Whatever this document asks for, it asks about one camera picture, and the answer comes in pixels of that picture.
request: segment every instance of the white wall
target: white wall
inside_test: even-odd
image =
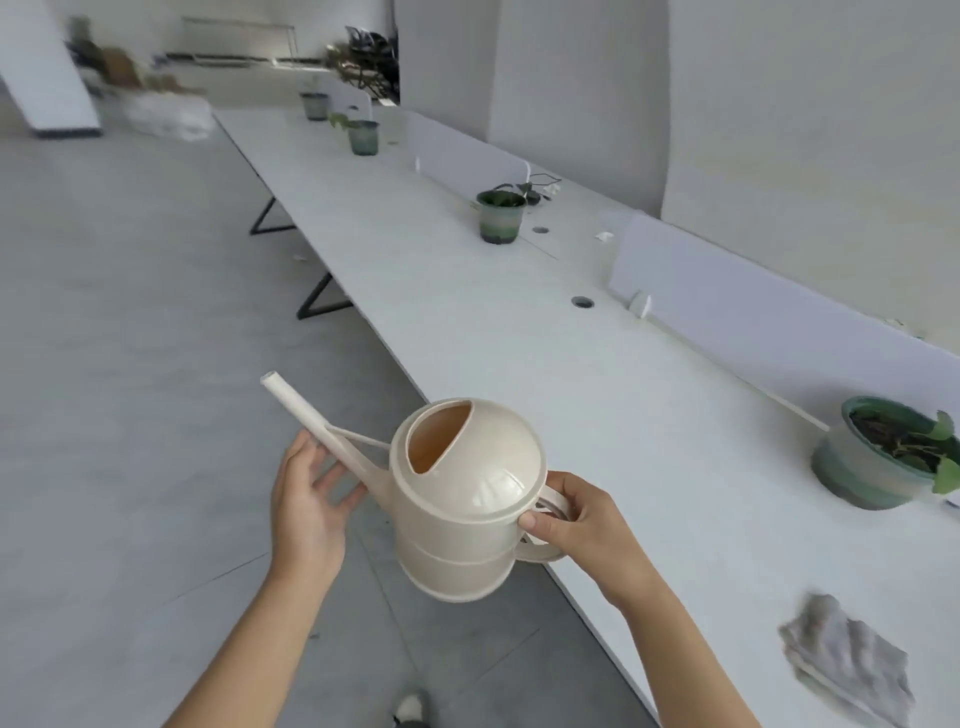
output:
[[[328,43],[346,40],[347,25],[384,36],[391,31],[390,0],[51,0],[51,5],[61,24],[70,15],[89,16],[94,42],[120,46],[142,63],[161,53],[189,51],[190,42],[212,53],[287,55],[281,32],[262,32],[248,41],[249,48],[239,32],[204,35],[198,28],[184,38],[182,15],[293,25],[302,57],[321,56]]]
[[[167,0],[50,0],[50,6],[62,29],[70,15],[87,15],[95,43],[124,48],[141,63],[170,50],[164,41],[180,32],[178,13]]]
[[[43,0],[0,3],[0,76],[32,129],[100,129],[57,20]]]
[[[486,140],[499,15],[500,0],[396,0],[402,105]]]
[[[280,7],[305,58],[322,58],[327,44],[347,40],[347,25],[391,34],[389,0],[281,0]]]
[[[960,4],[671,6],[663,219],[960,352]]]
[[[667,0],[503,0],[489,142],[657,215],[669,105]]]

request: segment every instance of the watering can spout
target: watering can spout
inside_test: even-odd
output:
[[[393,487],[390,473],[374,465],[370,458],[354,447],[347,438],[387,450],[390,449],[390,445],[331,425],[310,402],[276,372],[269,372],[262,376],[260,383],[317,438],[318,442],[330,451],[330,454],[366,484],[377,505],[389,513]]]

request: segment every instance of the gray rag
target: gray rag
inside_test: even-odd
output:
[[[916,701],[906,652],[849,619],[835,597],[812,595],[780,636],[797,677],[832,707],[864,725],[908,728]]]

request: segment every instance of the person's left hand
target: person's left hand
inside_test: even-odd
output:
[[[327,497],[347,472],[336,463],[319,479],[327,450],[301,430],[283,455],[271,497],[274,554],[271,574],[329,588],[344,563],[347,519],[367,494],[360,483],[339,503]]]

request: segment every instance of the person's right hand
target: person's right hand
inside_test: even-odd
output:
[[[610,494],[572,473],[551,471],[546,484],[573,504],[576,521],[527,511],[520,528],[572,558],[617,609],[643,599],[659,577]]]

